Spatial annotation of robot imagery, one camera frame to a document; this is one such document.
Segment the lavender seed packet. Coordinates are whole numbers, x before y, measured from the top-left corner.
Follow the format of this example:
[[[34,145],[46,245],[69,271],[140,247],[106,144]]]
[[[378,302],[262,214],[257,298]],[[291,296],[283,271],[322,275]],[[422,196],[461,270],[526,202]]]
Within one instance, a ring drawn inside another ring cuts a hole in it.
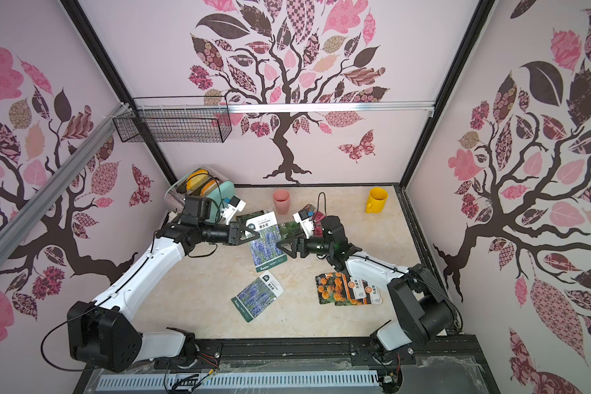
[[[231,298],[231,303],[246,323],[250,323],[283,293],[284,287],[279,280],[270,271],[266,271]]]
[[[259,238],[249,243],[256,272],[269,270],[287,261],[287,255],[277,247],[282,237],[274,212],[248,219],[246,227],[259,233]]]

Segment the green gourd packet front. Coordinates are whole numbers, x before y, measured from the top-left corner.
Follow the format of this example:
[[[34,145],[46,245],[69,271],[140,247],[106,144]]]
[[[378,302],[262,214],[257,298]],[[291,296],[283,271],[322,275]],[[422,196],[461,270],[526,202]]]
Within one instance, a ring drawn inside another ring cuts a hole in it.
[[[278,229],[282,241],[293,238],[294,236],[300,236],[304,233],[300,223],[296,221],[279,223]]]

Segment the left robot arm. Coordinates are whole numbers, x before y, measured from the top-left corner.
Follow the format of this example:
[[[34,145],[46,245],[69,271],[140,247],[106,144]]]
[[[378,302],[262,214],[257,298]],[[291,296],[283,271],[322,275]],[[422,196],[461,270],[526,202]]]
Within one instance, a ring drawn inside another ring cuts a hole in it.
[[[186,198],[182,213],[154,233],[137,264],[91,302],[78,301],[70,308],[63,326],[72,359],[87,364],[88,370],[122,372],[138,361],[196,358],[193,333],[140,333],[132,320],[164,275],[199,244],[239,246],[259,239],[256,230],[234,220],[246,202],[237,196],[228,199],[223,224],[209,221],[212,204],[207,197]]]

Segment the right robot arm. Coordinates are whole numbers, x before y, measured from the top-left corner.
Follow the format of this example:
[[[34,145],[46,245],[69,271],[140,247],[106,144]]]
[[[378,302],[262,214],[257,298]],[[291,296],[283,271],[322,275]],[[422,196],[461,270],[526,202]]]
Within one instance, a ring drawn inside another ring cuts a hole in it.
[[[314,254],[341,274],[387,290],[396,318],[371,335],[379,349],[424,346],[447,328],[462,330],[461,313],[426,266],[406,267],[374,258],[348,241],[337,216],[321,220],[321,236],[313,235],[312,223],[305,220],[300,224],[303,232],[279,241],[277,248],[293,259]]]

